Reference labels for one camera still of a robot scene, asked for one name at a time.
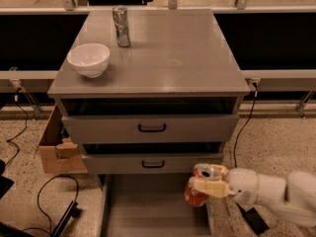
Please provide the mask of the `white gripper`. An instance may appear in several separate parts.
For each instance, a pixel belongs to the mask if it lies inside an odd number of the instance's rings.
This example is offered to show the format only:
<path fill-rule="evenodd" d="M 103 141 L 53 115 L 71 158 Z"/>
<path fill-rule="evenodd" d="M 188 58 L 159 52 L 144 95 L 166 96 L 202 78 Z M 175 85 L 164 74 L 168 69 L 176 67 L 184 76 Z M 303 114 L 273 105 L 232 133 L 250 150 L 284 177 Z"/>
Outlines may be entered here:
<path fill-rule="evenodd" d="M 254 205 L 257 200 L 258 173 L 253 170 L 235 168 L 228 172 L 225 178 L 228 183 L 226 183 L 222 179 L 227 172 L 228 169 L 222 165 L 196 164 L 195 173 L 200 178 L 189 179 L 189 190 L 194 196 L 197 194 L 214 198 L 233 196 L 240 205 Z"/>

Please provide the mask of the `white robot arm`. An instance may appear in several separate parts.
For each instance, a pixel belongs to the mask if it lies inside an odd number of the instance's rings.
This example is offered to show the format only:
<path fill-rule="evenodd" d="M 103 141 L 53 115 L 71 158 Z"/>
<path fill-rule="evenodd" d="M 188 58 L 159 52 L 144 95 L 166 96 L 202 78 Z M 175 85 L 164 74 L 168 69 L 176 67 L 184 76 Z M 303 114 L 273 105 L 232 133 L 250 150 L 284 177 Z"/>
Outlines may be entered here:
<path fill-rule="evenodd" d="M 255 205 L 277 217 L 304 227 L 316 226 L 316 175 L 293 171 L 286 178 L 244 168 L 199 163 L 185 189 L 185 200 L 194 207 L 209 198 L 232 197 L 246 212 Z"/>

